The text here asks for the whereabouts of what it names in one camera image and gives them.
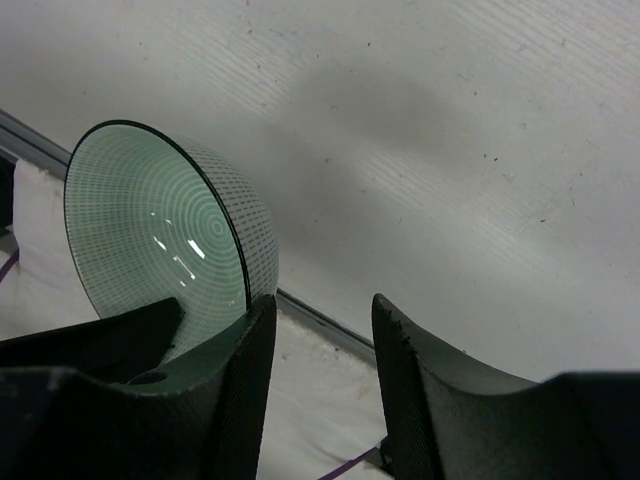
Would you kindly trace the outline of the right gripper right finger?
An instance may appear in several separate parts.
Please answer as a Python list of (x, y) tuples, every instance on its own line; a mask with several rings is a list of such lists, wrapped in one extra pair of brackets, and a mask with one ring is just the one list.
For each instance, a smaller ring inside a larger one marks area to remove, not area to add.
[(635, 479), (639, 375), (533, 382), (421, 328), (383, 295), (372, 331), (398, 479)]

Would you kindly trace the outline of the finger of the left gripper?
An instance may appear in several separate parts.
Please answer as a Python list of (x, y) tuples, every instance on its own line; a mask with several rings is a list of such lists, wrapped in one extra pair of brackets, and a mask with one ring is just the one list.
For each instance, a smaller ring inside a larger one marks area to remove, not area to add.
[(125, 383), (156, 368), (181, 324), (167, 298), (109, 318), (1, 342), (1, 366), (68, 367), (105, 382)]

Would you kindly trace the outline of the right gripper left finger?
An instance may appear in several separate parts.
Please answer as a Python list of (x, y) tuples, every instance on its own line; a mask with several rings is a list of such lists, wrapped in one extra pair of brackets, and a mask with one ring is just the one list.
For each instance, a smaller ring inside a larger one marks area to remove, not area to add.
[(252, 479), (275, 349), (266, 295), (230, 327), (125, 383), (1, 366), (5, 479)]

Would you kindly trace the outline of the pale green bowl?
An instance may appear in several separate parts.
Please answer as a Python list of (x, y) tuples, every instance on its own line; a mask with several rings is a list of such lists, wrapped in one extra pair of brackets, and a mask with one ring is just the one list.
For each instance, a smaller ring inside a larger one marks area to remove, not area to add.
[(64, 185), (66, 237), (95, 312), (175, 298), (173, 360), (276, 292), (272, 217), (233, 163), (189, 137), (131, 120), (87, 131)]

